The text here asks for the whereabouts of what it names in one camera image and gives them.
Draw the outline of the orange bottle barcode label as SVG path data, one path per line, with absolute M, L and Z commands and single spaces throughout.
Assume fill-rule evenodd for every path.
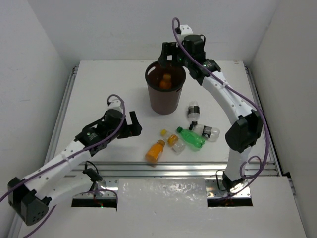
M 171 75 L 164 74 L 159 84 L 160 89 L 169 90 L 172 88 Z

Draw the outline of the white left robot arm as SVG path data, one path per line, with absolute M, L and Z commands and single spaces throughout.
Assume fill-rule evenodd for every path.
M 85 126 L 60 154 L 25 178 L 9 181 L 8 191 L 1 200 L 7 198 L 26 225 L 31 226 L 48 217 L 63 199 L 79 193 L 91 193 L 92 184 L 102 181 L 97 172 L 84 169 L 75 182 L 56 186 L 77 165 L 91 159 L 114 139 L 140 135 L 142 128 L 135 112 L 130 112 L 132 124 L 128 125 L 124 101 L 117 95 L 113 97 L 113 101 L 107 101 L 105 114 Z

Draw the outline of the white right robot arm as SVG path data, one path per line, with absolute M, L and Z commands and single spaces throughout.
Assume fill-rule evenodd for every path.
M 258 111 L 230 90 L 220 66 L 206 58 L 204 46 L 202 35 L 195 34 L 186 36 L 181 43 L 164 42 L 158 62 L 166 67 L 167 58 L 171 56 L 174 65 L 187 68 L 191 77 L 215 98 L 227 115 L 231 127 L 225 140 L 230 150 L 222 184 L 226 191 L 230 191 L 245 180 L 243 166 L 261 135 L 263 122 Z

